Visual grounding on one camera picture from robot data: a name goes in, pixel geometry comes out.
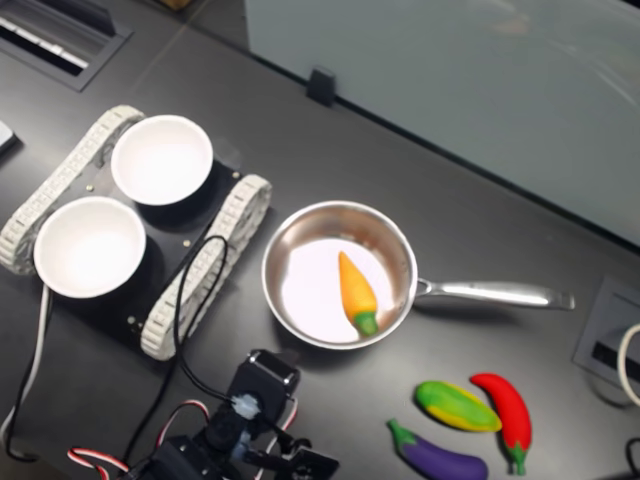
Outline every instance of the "pan handle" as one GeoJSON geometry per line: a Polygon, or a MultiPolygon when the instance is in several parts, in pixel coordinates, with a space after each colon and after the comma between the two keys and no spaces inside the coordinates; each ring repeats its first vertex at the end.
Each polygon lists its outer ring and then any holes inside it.
{"type": "Polygon", "coordinates": [[[419,278],[416,298],[424,296],[467,298],[518,307],[557,310],[573,310],[576,306],[575,299],[570,293],[513,282],[435,283],[419,278]]]}

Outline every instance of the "red and white wire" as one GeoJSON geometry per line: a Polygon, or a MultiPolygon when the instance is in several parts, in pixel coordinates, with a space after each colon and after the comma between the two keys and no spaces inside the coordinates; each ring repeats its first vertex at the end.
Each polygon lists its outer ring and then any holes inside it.
{"type": "Polygon", "coordinates": [[[164,427],[162,427],[162,430],[160,430],[160,433],[158,434],[158,438],[156,439],[156,448],[158,448],[160,445],[162,445],[162,442],[164,442],[164,437],[167,434],[169,427],[178,416],[178,413],[180,413],[180,410],[182,410],[182,408],[184,407],[190,407],[190,406],[199,408],[204,414],[206,422],[209,423],[209,418],[210,418],[209,409],[204,403],[202,403],[199,400],[185,400],[184,402],[182,402],[180,405],[176,407],[176,409],[173,411],[173,413],[169,417],[169,420],[167,420],[167,423],[165,423],[164,427]]]}
{"type": "Polygon", "coordinates": [[[125,463],[121,462],[115,457],[112,457],[111,455],[98,452],[97,450],[90,450],[88,448],[71,448],[67,452],[67,456],[77,464],[82,465],[83,467],[93,468],[97,470],[98,473],[100,474],[101,480],[109,480],[109,472],[107,472],[104,469],[104,467],[91,463],[83,457],[96,458],[100,461],[110,463],[111,465],[119,468],[123,472],[129,471],[129,467],[125,463]]]}
{"type": "MultiPolygon", "coordinates": [[[[282,431],[286,431],[291,426],[293,421],[296,419],[296,415],[298,414],[298,399],[297,398],[292,398],[289,401],[292,402],[293,405],[291,406],[291,411],[289,412],[289,415],[287,416],[287,419],[284,421],[284,423],[280,427],[280,430],[282,430],[282,431]]],[[[278,436],[276,435],[271,439],[271,441],[267,445],[267,448],[266,448],[265,452],[266,453],[271,452],[273,447],[276,445],[277,441],[278,441],[278,436]]],[[[260,471],[253,478],[253,480],[260,480],[262,478],[263,474],[264,474],[264,468],[261,468],[260,471]]]]}

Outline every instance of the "purple eggplant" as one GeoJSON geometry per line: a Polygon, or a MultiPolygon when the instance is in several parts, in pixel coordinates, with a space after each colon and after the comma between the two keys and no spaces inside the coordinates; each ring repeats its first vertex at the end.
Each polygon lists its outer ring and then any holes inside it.
{"type": "Polygon", "coordinates": [[[489,469],[478,457],[436,447],[390,420],[398,455],[430,480],[487,480],[489,469]]]}

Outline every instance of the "white wall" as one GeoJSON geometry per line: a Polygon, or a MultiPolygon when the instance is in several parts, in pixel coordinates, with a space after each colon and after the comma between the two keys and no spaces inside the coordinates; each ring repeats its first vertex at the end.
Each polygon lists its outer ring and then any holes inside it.
{"type": "Polygon", "coordinates": [[[640,10],[246,0],[251,51],[640,245],[640,10]]]}

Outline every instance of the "white bowl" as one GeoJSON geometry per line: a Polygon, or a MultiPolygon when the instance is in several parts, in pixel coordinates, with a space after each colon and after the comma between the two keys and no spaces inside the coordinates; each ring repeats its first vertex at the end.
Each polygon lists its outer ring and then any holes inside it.
{"type": "Polygon", "coordinates": [[[54,292],[97,297],[133,275],[146,243],[142,221],[132,209],[111,198],[82,198],[47,219],[36,238],[34,262],[54,292]]]}
{"type": "Polygon", "coordinates": [[[213,165],[213,147],[205,131],[175,115],[147,118],[116,143],[111,173],[135,202],[169,205],[184,200],[205,182],[213,165]]]}

